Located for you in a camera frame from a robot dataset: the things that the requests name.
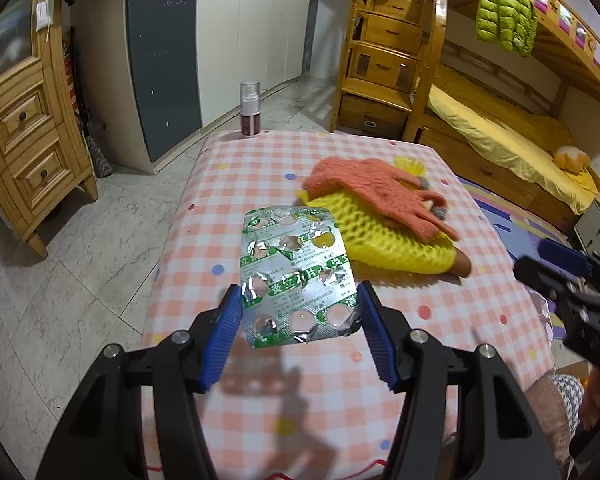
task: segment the wooden cabinet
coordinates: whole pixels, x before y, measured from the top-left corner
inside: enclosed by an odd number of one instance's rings
[[[11,0],[0,14],[0,212],[46,256],[35,232],[77,185],[97,198],[93,167],[75,123],[64,72],[61,5],[36,31],[36,4]]]

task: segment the pillow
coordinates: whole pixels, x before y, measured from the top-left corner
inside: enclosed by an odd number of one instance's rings
[[[563,146],[554,153],[554,164],[570,173],[579,174],[590,163],[589,155],[574,146]]]

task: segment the houndstooth fabric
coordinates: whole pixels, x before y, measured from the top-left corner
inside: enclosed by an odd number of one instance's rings
[[[569,419],[570,436],[573,438],[580,422],[578,410],[582,404],[582,397],[584,397],[584,387],[577,378],[570,375],[554,375],[551,379],[562,395],[564,408]]]

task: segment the cabinet drawer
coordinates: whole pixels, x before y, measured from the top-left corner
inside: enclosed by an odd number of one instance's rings
[[[358,44],[353,50],[349,75],[408,93],[416,62],[381,48]]]
[[[417,25],[420,23],[422,4],[415,0],[376,0],[374,12]]]
[[[37,216],[74,178],[64,124],[33,143],[2,172],[2,180],[23,216]]]
[[[408,113],[358,97],[345,94],[340,108],[340,123],[369,132],[375,137],[400,139]]]
[[[366,23],[365,40],[417,54],[420,28],[411,23],[370,14]]]
[[[470,145],[437,132],[423,130],[420,144],[430,146],[451,170],[526,209],[534,200],[534,184],[482,158]]]
[[[37,130],[62,122],[55,89],[48,85],[40,70],[0,96],[0,158],[7,164],[35,142]]]

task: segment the metal screw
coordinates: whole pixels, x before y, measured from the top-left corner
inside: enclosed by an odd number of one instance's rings
[[[171,334],[171,340],[176,343],[176,345],[184,345],[190,337],[188,330],[176,330],[176,332]]]
[[[478,348],[478,350],[487,359],[491,359],[496,355],[496,349],[489,344],[480,345],[480,348]]]
[[[429,334],[427,334],[424,330],[417,328],[416,330],[411,330],[409,337],[413,342],[423,344],[428,341]]]
[[[102,353],[104,354],[104,357],[112,358],[118,355],[121,350],[122,348],[120,348],[120,345],[111,343],[104,347]]]

